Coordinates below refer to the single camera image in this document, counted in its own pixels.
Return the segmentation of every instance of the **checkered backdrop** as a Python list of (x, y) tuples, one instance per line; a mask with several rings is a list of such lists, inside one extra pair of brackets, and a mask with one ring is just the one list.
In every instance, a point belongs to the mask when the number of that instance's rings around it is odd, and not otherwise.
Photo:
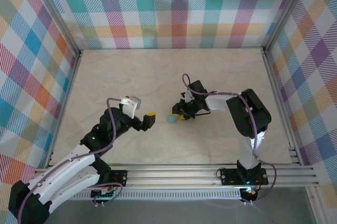
[(288, 0), (54, 0), (79, 47), (259, 47)]
[(0, 0), (0, 223), (46, 158), (75, 56), (41, 0)]
[(299, 0), (270, 59), (301, 156), (336, 221), (337, 0)]

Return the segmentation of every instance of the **purple cable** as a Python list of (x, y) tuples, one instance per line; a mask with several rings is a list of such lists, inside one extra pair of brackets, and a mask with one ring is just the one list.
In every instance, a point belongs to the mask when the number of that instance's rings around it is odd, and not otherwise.
[(256, 145), (257, 145), (257, 128), (256, 128), (256, 123), (255, 123), (255, 120), (254, 120), (254, 116), (253, 116), (253, 113), (251, 112), (251, 109), (248, 105), (248, 103), (245, 101), (245, 99), (243, 98), (243, 96), (241, 96), (240, 94), (238, 93), (235, 93), (235, 92), (210, 92), (210, 93), (202, 93), (202, 92), (197, 92), (197, 91), (194, 91), (192, 90), (185, 82), (185, 79), (184, 77), (187, 77), (187, 79), (189, 80), (189, 82), (191, 82), (190, 80), (190, 77), (189, 75), (187, 75), (186, 73), (183, 74), (182, 76), (182, 79), (183, 79), (183, 83), (184, 85), (187, 87), (187, 89), (189, 91), (191, 91), (192, 93), (195, 93), (197, 95), (230, 95), (230, 96), (237, 96), (238, 98), (241, 99), (241, 101), (244, 103), (244, 105), (246, 106), (247, 108), (247, 112), (249, 114), (249, 117), (252, 121), (252, 125), (253, 125), (253, 130), (254, 130), (254, 147), (253, 147), (253, 155), (262, 163), (262, 164), (266, 164), (266, 165), (269, 165), (273, 168), (274, 170), (274, 181), (272, 183), (272, 185), (269, 187), (267, 193), (265, 195), (263, 195), (261, 198), (255, 200), (255, 202), (259, 202), (261, 201), (261, 199), (265, 198), (270, 192), (271, 190), (274, 188), (275, 184), (276, 184), (276, 179), (277, 179), (277, 171), (276, 171), (276, 168), (273, 164), (271, 163), (268, 163), (268, 162), (265, 162), (265, 161), (262, 161), (257, 155), (256, 155)]
[[(115, 198), (117, 198), (120, 194), (121, 194), (121, 192), (122, 192), (122, 190), (123, 190), (123, 185), (121, 184), (121, 183), (102, 183), (102, 184), (95, 184), (94, 186), (89, 186), (89, 188), (95, 188), (95, 187), (99, 187), (99, 186), (119, 186), (119, 187), (121, 187), (121, 189), (120, 189), (120, 191), (117, 193), (117, 195), (116, 196), (114, 196), (112, 199), (110, 199), (109, 201), (107, 201), (107, 202), (105, 202), (104, 204), (107, 204), (107, 203), (110, 203), (111, 201), (113, 201)], [(95, 196), (95, 198), (94, 198), (94, 203), (95, 204), (98, 204), (97, 202), (96, 202), (96, 198), (98, 197), (98, 195), (97, 196)]]
[[(44, 180), (46, 180), (48, 177), (50, 177), (57, 169), (59, 169), (61, 166), (65, 165), (66, 163), (68, 162), (72, 162), (73, 160), (75, 159), (79, 159), (79, 158), (82, 158), (82, 157), (87, 157), (88, 155), (92, 155), (92, 154), (98, 154), (98, 153), (101, 153), (105, 150), (109, 150), (110, 148), (112, 148), (112, 145), (114, 143), (114, 141), (116, 140), (116, 124), (115, 124), (115, 121), (114, 121), (114, 117), (112, 115), (112, 112), (111, 112), (111, 109), (110, 109), (110, 105), (109, 105), (109, 101), (112, 100), (112, 101), (118, 101), (120, 102), (121, 99), (114, 99), (114, 98), (108, 98), (106, 100), (106, 105), (107, 105), (107, 109), (109, 111), (109, 115), (110, 115), (110, 118), (111, 118), (111, 122), (112, 122), (112, 128), (113, 128), (113, 136), (112, 136), (112, 140), (111, 142), (109, 143), (108, 146), (100, 149), (100, 150), (96, 150), (96, 151), (93, 151), (93, 152), (90, 152), (90, 153), (87, 153), (87, 154), (81, 154), (81, 155), (78, 155), (76, 157), (72, 157), (71, 160), (67, 159), (67, 160), (64, 160), (62, 163), (60, 163), (59, 165), (57, 165), (51, 172), (49, 172), (47, 175), (45, 175), (38, 183), (43, 183)], [(26, 197), (24, 198), (24, 200), (22, 201), (22, 204), (20, 206), (20, 209), (19, 209), (19, 213), (18, 213), (18, 216), (17, 216), (17, 224), (21, 224), (21, 217), (22, 217), (22, 212), (23, 212), (23, 208), (26, 204), (26, 201), (27, 199), (30, 197), (30, 195), (33, 194), (33, 192), (37, 189), (38, 187), (38, 183), (36, 183), (36, 185), (31, 189), (31, 191), (26, 195)]]

